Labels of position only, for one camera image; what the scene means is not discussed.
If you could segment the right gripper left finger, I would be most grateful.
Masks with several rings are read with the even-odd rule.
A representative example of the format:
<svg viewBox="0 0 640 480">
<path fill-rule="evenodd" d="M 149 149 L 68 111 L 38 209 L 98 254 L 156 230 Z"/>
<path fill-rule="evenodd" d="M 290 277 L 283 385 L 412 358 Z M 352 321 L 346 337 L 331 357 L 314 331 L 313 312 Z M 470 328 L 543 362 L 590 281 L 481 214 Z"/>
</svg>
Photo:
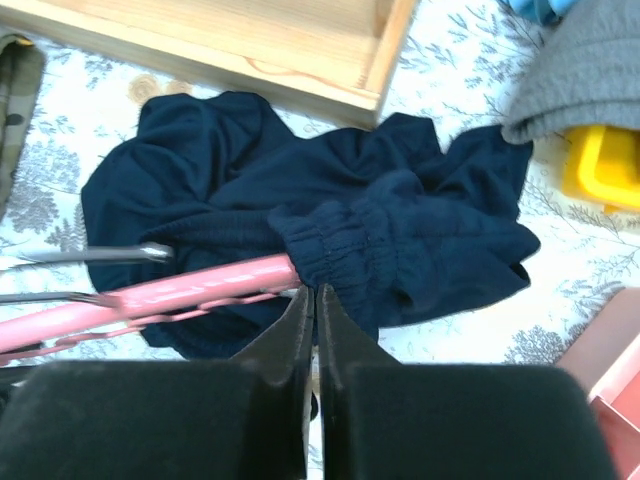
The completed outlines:
<svg viewBox="0 0 640 480">
<path fill-rule="evenodd" d="M 1 418 L 5 479 L 302 479 L 315 302 L 227 360 L 33 369 Z"/>
</svg>

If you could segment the pink hanger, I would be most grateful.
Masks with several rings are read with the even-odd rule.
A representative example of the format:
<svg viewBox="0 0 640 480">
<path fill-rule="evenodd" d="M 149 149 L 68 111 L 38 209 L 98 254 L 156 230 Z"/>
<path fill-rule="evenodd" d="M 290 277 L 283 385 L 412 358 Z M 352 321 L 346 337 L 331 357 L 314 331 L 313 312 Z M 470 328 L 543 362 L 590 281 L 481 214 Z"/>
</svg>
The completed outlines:
<svg viewBox="0 0 640 480">
<path fill-rule="evenodd" d="M 58 305 L 2 322 L 1 363 L 58 353 L 88 340 L 139 332 L 153 323 L 191 319 L 216 307 L 293 296 L 300 284 L 289 257 L 278 254 L 101 294 L 4 294 L 4 305 Z"/>
</svg>

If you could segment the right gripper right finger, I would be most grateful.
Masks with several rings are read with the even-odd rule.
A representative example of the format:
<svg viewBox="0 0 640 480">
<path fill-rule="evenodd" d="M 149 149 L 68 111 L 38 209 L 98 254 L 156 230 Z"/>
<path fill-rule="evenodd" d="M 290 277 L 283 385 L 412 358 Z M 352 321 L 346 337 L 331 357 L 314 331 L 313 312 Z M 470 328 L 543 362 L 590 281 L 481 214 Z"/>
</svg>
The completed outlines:
<svg viewBox="0 0 640 480">
<path fill-rule="evenodd" d="M 614 479 L 586 395 L 548 365 L 404 364 L 316 296 L 328 479 Z"/>
</svg>

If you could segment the navy blue shorts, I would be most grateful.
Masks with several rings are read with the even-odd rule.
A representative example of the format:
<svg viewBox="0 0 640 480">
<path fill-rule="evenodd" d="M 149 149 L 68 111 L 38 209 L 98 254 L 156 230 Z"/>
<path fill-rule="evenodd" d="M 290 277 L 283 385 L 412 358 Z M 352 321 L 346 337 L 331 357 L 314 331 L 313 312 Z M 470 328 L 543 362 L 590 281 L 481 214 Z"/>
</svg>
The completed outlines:
<svg viewBox="0 0 640 480">
<path fill-rule="evenodd" d="M 474 310 L 530 285 L 540 246 L 518 222 L 531 144 L 497 125 L 439 145 L 428 118 L 296 136 L 252 93 L 150 99 L 134 138 L 81 191 L 91 247 L 170 246 L 164 264 L 88 268 L 113 291 L 286 253 L 369 336 Z"/>
</svg>

